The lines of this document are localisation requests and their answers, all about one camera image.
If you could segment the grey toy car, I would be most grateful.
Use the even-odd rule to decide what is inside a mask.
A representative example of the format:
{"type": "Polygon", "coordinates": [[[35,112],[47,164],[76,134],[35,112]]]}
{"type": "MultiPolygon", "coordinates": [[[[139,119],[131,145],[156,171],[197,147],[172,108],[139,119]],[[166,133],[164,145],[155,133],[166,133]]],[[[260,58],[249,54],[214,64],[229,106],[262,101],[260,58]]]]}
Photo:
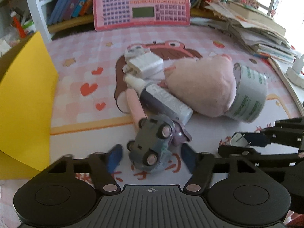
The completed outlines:
{"type": "Polygon", "coordinates": [[[137,170],[153,172],[161,168],[177,147],[192,140],[184,125],[164,114],[141,118],[135,139],[127,144],[129,159],[137,170]]]}

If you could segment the grey tape roll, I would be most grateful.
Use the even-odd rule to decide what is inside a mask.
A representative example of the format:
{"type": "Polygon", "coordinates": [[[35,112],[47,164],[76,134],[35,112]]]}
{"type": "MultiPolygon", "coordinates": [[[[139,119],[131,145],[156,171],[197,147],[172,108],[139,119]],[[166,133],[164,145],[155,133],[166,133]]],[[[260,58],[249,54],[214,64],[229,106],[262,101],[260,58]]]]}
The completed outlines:
{"type": "Polygon", "coordinates": [[[233,73],[237,91],[225,116],[244,123],[252,123],[258,118],[266,102],[266,76],[239,63],[234,64],[233,73]]]}

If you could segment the pink pen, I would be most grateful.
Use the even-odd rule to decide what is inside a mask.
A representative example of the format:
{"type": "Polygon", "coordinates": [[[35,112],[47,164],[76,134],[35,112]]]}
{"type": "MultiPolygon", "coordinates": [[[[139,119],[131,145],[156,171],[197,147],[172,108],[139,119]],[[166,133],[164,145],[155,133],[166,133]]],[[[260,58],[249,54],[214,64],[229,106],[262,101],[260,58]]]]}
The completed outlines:
{"type": "Polygon", "coordinates": [[[138,131],[140,129],[139,121],[142,118],[146,118],[146,114],[144,113],[137,92],[134,89],[127,88],[125,91],[125,95],[130,114],[132,116],[133,124],[135,126],[135,129],[138,131]]]}

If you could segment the pink plush toy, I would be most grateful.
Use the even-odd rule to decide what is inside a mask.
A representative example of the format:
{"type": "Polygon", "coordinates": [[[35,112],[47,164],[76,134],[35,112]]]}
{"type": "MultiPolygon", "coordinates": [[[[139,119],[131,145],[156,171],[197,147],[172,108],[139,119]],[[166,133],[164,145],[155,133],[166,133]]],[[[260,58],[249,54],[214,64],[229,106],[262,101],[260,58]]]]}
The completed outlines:
{"type": "Polygon", "coordinates": [[[199,114],[223,116],[235,99],[237,84],[227,54],[182,58],[163,72],[169,92],[199,114]]]}

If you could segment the white grey tube bottle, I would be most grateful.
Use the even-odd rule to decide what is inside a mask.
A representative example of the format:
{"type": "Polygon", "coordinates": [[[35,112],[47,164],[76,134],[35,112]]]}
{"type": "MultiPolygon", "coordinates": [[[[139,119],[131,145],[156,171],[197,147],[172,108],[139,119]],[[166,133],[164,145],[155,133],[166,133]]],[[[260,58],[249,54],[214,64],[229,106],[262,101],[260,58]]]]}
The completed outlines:
{"type": "Polygon", "coordinates": [[[190,107],[157,84],[131,74],[125,75],[124,81],[137,92],[140,102],[152,112],[167,115],[183,125],[186,125],[192,117],[193,110],[190,107]]]}

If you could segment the white power adapter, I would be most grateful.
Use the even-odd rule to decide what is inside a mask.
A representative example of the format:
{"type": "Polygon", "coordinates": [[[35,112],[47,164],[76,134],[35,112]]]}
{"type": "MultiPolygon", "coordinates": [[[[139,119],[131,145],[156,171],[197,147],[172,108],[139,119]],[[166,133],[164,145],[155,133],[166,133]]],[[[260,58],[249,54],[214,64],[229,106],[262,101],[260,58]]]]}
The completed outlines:
{"type": "Polygon", "coordinates": [[[163,59],[153,52],[148,52],[129,59],[122,70],[124,74],[132,74],[137,78],[147,79],[159,73],[163,68],[163,59]]]}

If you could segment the stack of papers and books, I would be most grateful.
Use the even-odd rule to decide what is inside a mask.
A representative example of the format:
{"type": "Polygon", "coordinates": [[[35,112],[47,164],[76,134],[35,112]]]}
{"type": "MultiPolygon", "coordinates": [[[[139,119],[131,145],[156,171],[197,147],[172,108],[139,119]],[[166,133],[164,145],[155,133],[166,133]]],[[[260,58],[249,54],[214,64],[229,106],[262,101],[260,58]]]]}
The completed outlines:
{"type": "Polygon", "coordinates": [[[283,34],[269,27],[272,20],[250,20],[231,7],[233,2],[223,4],[208,2],[206,8],[213,18],[195,16],[191,23],[209,26],[227,33],[243,46],[251,55],[260,58],[273,58],[292,64],[297,57],[296,51],[283,34]]]}

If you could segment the yellow cardboard box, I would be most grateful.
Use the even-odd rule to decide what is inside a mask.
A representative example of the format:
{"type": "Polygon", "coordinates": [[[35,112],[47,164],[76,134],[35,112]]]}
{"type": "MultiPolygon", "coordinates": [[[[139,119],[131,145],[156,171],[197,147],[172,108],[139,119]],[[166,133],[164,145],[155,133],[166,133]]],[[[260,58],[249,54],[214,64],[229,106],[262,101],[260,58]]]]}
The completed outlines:
{"type": "Polygon", "coordinates": [[[57,81],[39,32],[1,57],[1,180],[29,179],[49,165],[57,81]]]}

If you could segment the small white plug adapter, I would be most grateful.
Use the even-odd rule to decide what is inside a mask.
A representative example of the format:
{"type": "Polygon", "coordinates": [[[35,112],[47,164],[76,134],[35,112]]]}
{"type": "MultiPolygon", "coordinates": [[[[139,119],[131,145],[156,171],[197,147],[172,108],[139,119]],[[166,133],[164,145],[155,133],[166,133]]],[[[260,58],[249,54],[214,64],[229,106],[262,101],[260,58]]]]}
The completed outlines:
{"type": "Polygon", "coordinates": [[[144,48],[142,46],[135,45],[134,47],[125,50],[124,57],[125,60],[128,61],[148,52],[150,52],[150,48],[144,48]]]}

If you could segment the pink keyboard toy board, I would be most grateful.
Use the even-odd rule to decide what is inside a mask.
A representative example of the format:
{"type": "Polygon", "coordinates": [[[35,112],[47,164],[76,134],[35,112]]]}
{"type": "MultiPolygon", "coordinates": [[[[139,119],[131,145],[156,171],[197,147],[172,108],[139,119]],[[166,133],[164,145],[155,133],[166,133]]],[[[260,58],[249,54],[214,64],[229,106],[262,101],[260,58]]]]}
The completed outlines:
{"type": "Polygon", "coordinates": [[[190,0],[93,0],[95,30],[188,26],[190,0]]]}

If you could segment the row of blue books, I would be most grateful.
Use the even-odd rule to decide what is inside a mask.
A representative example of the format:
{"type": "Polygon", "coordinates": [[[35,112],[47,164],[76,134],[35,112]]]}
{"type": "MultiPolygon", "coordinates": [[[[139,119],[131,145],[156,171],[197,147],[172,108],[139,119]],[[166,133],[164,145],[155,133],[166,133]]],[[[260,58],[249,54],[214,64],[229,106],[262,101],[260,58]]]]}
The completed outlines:
{"type": "Polygon", "coordinates": [[[77,17],[87,0],[57,0],[56,5],[47,21],[53,25],[77,17]]]}

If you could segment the white bookshelf frame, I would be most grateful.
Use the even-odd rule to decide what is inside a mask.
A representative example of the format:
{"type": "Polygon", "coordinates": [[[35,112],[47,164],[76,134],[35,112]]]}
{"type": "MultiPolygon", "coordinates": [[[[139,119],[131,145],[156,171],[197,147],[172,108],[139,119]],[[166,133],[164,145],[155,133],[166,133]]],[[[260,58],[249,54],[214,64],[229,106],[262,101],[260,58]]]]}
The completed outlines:
{"type": "Polygon", "coordinates": [[[51,42],[51,35],[40,5],[40,0],[27,0],[27,5],[34,22],[36,30],[41,34],[44,43],[51,42]]]}

